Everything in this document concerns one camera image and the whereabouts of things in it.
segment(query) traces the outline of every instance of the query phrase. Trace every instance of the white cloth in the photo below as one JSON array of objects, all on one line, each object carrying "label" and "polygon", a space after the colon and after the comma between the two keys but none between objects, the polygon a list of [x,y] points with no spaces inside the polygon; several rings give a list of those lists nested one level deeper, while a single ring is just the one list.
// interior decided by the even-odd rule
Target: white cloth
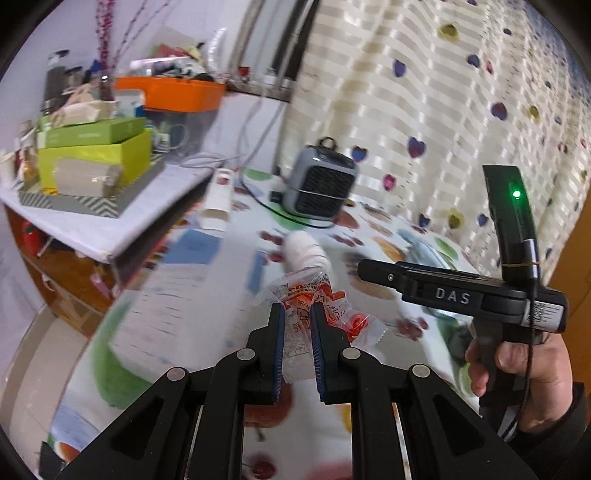
[{"label": "white cloth", "polygon": [[[442,38],[446,24],[455,41]],[[548,281],[589,188],[590,90],[564,41],[523,0],[324,0],[279,164],[288,173],[300,148],[325,135],[345,154],[366,148],[354,193],[414,222],[424,215],[492,275],[499,254],[480,216],[489,216],[481,165],[516,165]],[[492,115],[498,102],[505,121]],[[411,137],[423,155],[410,155]],[[386,174],[397,181],[391,192]],[[451,213],[465,220],[453,230]]]}]

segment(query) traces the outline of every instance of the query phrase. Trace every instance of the gray heater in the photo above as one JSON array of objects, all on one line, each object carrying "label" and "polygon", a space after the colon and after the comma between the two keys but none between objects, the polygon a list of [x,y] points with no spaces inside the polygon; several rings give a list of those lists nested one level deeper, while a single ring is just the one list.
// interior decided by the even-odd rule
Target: gray heater
[{"label": "gray heater", "polygon": [[[325,146],[328,141],[331,147]],[[326,137],[300,151],[283,194],[286,211],[317,220],[331,220],[339,214],[355,184],[358,167],[336,148],[336,142]]]}]

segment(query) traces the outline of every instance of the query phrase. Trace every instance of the human hand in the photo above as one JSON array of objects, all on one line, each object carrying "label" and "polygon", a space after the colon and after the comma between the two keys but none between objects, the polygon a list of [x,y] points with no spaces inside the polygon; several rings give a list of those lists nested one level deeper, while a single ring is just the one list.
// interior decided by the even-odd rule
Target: human hand
[{"label": "human hand", "polygon": [[[496,350],[495,363],[503,372],[525,376],[528,345],[502,343]],[[478,344],[472,341],[466,351],[470,364],[468,375],[474,395],[486,392],[488,371],[479,363]],[[519,421],[519,429],[526,433],[541,433],[558,422],[573,402],[573,372],[569,352],[561,335],[547,334],[544,343],[534,346],[531,366],[530,396]]]}]

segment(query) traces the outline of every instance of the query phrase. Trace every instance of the metal pivot screw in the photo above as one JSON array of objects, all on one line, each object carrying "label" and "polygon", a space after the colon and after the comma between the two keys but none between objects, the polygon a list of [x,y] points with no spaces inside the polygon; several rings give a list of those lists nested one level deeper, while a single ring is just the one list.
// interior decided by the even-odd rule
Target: metal pivot screw
[{"label": "metal pivot screw", "polygon": [[236,356],[239,360],[252,360],[255,358],[255,351],[252,348],[243,348],[238,350]]},{"label": "metal pivot screw", "polygon": [[361,352],[350,346],[343,350],[343,356],[349,360],[357,360],[361,356]]},{"label": "metal pivot screw", "polygon": [[166,377],[173,382],[176,382],[178,380],[182,380],[185,376],[185,371],[184,369],[180,368],[180,367],[174,367],[171,368],[170,370],[168,370],[168,372],[166,372]]},{"label": "metal pivot screw", "polygon": [[431,374],[431,369],[427,365],[415,365],[413,374],[416,377],[427,378]]}]

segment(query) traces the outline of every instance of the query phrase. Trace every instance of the plastic bag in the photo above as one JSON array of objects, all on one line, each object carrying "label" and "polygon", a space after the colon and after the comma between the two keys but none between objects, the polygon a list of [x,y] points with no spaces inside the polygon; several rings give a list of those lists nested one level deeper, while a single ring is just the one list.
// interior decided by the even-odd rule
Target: plastic bag
[{"label": "plastic bag", "polygon": [[283,377],[287,383],[315,377],[310,336],[310,307],[321,301],[329,325],[343,329],[352,346],[371,349],[387,327],[373,315],[355,310],[344,291],[333,292],[323,268],[304,268],[272,282],[257,303],[280,301],[286,310]]}]

